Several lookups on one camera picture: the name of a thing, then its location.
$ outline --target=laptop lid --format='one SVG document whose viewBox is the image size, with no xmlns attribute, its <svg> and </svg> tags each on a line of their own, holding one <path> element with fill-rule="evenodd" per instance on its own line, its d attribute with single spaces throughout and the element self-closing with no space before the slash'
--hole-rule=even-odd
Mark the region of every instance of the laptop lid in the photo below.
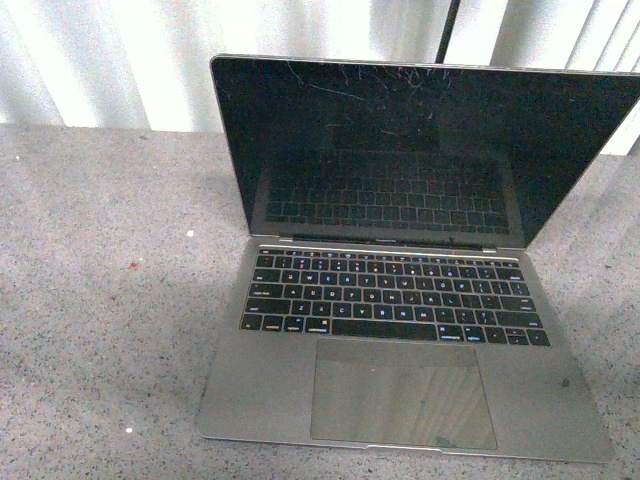
<svg viewBox="0 0 640 480">
<path fill-rule="evenodd" d="M 629 74 L 219 56 L 252 234 L 524 248 L 640 97 Z"/>
</svg>

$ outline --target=granite countertop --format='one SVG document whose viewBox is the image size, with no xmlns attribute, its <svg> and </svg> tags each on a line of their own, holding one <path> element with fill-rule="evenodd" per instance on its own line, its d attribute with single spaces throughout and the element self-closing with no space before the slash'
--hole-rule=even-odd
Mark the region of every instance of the granite countertop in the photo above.
<svg viewBox="0 0 640 480">
<path fill-rule="evenodd" d="M 601 157 L 530 248 L 607 466 L 204 440 L 248 238 L 224 139 L 0 125 L 0 477 L 640 478 L 640 163 Z"/>
</svg>

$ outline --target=keyboard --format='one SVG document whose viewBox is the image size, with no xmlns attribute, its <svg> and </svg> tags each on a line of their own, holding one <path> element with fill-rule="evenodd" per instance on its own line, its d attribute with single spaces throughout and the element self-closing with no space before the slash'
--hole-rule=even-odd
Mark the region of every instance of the keyboard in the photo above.
<svg viewBox="0 0 640 480">
<path fill-rule="evenodd" d="M 261 248 L 244 330 L 549 346 L 519 264 Z"/>
</svg>

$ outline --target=black pole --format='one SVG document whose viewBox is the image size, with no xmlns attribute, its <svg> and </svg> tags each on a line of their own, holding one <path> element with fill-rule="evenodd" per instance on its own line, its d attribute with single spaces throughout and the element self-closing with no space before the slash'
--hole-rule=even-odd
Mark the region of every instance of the black pole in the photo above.
<svg viewBox="0 0 640 480">
<path fill-rule="evenodd" d="M 451 0 L 449 13 L 447 13 L 447 19 L 444 22 L 444 29 L 442 30 L 440 46 L 438 47 L 438 53 L 436 54 L 436 63 L 444 63 L 444 57 L 447 54 L 447 48 L 449 48 L 451 32 L 453 31 L 453 24 L 456 23 L 456 16 L 458 15 L 459 7 L 460 0 Z"/>
</svg>

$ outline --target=laptop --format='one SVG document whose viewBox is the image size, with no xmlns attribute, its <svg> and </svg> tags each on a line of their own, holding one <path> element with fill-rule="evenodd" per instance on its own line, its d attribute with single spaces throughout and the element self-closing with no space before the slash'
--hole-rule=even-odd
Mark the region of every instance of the laptop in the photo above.
<svg viewBox="0 0 640 480">
<path fill-rule="evenodd" d="M 526 249 L 639 76 L 230 55 L 211 71 L 250 236 L 203 437 L 612 458 Z"/>
</svg>

